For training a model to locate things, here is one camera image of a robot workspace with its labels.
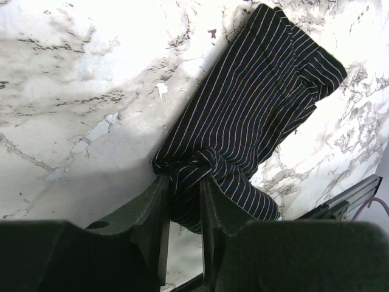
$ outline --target wire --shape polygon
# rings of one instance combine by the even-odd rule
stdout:
[[[359,207],[358,211],[355,213],[355,215],[353,216],[353,219],[351,219],[351,220],[354,221],[356,218],[358,218],[359,214],[372,201],[376,201],[376,202],[380,203],[382,205],[382,207],[384,207],[386,213],[389,216],[389,206],[382,199],[380,199],[380,198],[369,198]]]

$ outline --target black plastic part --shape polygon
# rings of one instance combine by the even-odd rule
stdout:
[[[202,287],[204,287],[204,280],[201,273],[181,286],[174,288],[171,292],[194,292]]]
[[[377,226],[247,220],[214,181],[203,182],[202,189],[204,285],[209,291],[389,291],[389,238]],[[338,205],[334,213],[345,206]]]
[[[160,291],[168,183],[167,176],[158,177],[88,230],[65,221],[1,222],[0,291]]]

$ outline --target black and white striped cloth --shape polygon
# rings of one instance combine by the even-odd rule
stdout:
[[[281,9],[259,5],[153,159],[157,174],[170,174],[171,220],[201,233],[199,181],[206,176],[254,218],[276,220],[277,204],[249,179],[345,77]]]

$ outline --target cloth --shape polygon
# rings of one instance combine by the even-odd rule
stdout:
[[[201,233],[206,176],[254,218],[277,220],[275,201],[249,179],[345,77],[339,61],[281,9],[259,5],[153,159],[155,173],[170,175],[171,220]]]

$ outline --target marble surface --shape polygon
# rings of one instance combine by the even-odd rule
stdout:
[[[384,0],[0,0],[0,218],[85,227],[154,178],[150,159],[259,2],[278,5],[348,78],[252,183],[292,220],[374,173],[389,140]],[[168,284],[202,271],[171,225]]]

